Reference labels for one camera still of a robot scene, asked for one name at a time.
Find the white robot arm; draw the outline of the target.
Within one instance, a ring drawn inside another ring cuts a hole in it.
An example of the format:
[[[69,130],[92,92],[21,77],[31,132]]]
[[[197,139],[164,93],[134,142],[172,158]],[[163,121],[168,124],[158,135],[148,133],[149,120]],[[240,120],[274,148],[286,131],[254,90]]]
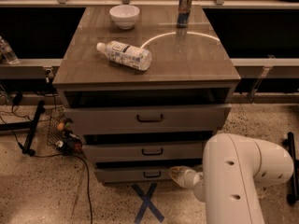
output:
[[[174,166],[169,175],[206,204],[207,224],[264,224],[256,189],[285,183],[293,171],[284,147],[220,133],[206,142],[201,172]]]

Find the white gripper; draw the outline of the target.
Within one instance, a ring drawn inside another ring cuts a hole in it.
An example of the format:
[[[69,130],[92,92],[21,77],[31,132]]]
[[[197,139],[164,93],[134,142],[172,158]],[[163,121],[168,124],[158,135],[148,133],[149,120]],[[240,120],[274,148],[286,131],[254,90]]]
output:
[[[193,189],[203,180],[201,172],[196,172],[188,166],[171,167],[169,175],[180,187],[185,189]]]

